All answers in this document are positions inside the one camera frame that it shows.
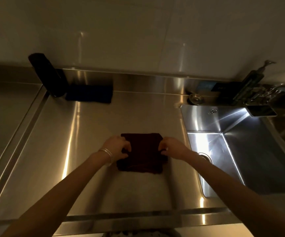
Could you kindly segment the dark red cloth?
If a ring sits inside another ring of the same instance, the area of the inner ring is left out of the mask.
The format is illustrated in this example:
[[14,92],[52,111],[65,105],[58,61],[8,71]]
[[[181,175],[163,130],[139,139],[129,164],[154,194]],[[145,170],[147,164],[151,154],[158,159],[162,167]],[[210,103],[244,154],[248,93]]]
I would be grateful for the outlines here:
[[162,174],[163,165],[168,162],[168,157],[158,150],[163,140],[159,133],[123,133],[121,137],[130,142],[131,152],[122,150],[128,157],[116,162],[118,171]]

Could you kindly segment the black box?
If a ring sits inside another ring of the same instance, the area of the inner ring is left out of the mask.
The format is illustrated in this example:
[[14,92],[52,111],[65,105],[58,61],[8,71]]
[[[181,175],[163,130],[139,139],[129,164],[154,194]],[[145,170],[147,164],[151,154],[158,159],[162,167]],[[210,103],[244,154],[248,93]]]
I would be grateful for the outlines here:
[[241,82],[237,81],[229,83],[217,82],[211,89],[212,92],[219,92],[216,103],[218,105],[231,105],[240,85]]

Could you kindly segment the person's left hand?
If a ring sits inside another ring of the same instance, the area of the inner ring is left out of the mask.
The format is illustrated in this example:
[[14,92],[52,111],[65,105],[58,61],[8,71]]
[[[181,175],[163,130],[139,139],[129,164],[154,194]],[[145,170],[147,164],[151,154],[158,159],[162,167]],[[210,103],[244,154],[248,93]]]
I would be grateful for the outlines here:
[[109,156],[109,163],[114,163],[118,160],[120,160],[120,154],[121,154],[121,136],[115,135],[110,137],[105,141],[101,151],[104,151]]

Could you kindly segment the person's left forearm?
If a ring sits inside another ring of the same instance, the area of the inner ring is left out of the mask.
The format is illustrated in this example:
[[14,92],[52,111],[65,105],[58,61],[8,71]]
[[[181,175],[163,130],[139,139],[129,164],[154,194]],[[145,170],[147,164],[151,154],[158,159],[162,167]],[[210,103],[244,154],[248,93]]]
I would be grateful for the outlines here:
[[109,156],[104,151],[91,154],[14,221],[1,237],[52,237],[86,185],[106,163]]

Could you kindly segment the dark pump soap bottle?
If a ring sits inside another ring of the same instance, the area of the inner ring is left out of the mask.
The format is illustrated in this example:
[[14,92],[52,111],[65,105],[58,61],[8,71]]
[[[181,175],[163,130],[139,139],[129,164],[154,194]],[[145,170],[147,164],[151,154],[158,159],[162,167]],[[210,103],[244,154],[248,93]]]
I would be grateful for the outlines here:
[[231,100],[231,105],[237,104],[243,97],[251,91],[263,78],[264,71],[267,66],[276,64],[275,61],[265,60],[263,66],[257,70],[252,70],[245,79],[240,83],[239,88],[236,90],[235,95]]

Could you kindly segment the person's right hand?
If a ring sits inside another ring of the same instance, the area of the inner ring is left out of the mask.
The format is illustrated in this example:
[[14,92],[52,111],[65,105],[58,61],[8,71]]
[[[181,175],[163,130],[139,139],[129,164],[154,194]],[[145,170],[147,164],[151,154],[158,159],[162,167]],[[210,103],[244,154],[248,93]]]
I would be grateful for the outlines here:
[[173,138],[173,137],[164,137],[164,138],[172,138],[172,152],[171,152],[171,158],[183,160],[187,162],[194,156],[198,156],[198,153],[190,150],[188,147],[186,147],[182,142],[179,140]]

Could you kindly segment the stainless steel sink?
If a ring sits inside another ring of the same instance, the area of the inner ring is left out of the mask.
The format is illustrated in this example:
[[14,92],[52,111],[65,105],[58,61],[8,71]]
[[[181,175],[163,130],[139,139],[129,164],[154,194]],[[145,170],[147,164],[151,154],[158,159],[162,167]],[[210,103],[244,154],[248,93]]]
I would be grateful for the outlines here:
[[285,151],[245,108],[182,105],[192,151],[260,195],[285,193]]

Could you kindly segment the black bottle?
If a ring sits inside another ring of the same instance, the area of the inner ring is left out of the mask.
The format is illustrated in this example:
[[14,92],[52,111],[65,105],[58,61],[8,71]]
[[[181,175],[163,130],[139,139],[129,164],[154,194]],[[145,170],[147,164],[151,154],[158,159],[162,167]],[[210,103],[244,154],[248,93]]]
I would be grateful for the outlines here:
[[33,53],[28,59],[51,96],[61,97],[66,94],[69,84],[61,69],[54,68],[43,53]]

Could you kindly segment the person's right forearm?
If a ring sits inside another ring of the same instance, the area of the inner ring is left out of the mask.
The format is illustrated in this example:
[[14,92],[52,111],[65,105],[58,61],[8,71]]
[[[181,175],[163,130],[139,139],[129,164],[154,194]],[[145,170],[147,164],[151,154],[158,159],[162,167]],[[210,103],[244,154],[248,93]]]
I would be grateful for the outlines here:
[[210,185],[254,237],[285,237],[285,214],[198,153],[187,151],[182,160]]

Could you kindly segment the dark blue folded cloth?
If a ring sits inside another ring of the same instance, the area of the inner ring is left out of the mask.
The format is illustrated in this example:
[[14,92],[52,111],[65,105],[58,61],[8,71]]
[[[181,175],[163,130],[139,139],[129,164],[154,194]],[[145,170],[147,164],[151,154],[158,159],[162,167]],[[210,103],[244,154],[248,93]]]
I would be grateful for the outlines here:
[[72,84],[65,100],[78,102],[98,102],[110,104],[113,97],[113,85],[76,85]]

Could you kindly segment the blue sponge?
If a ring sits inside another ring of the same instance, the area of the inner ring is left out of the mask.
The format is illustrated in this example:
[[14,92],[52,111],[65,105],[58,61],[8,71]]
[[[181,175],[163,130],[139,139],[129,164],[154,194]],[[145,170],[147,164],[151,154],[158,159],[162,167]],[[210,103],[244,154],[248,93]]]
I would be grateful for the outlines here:
[[212,89],[216,84],[216,81],[202,80],[198,83],[195,92],[201,95],[214,95],[215,92]]

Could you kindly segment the chrome faucet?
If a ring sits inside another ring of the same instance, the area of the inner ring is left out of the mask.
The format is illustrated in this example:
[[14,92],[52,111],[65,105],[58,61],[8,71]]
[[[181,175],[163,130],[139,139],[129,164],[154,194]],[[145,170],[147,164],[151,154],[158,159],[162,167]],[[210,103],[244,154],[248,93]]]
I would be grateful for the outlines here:
[[285,84],[280,83],[265,89],[257,98],[252,98],[245,106],[251,117],[275,117],[275,109],[285,110]]

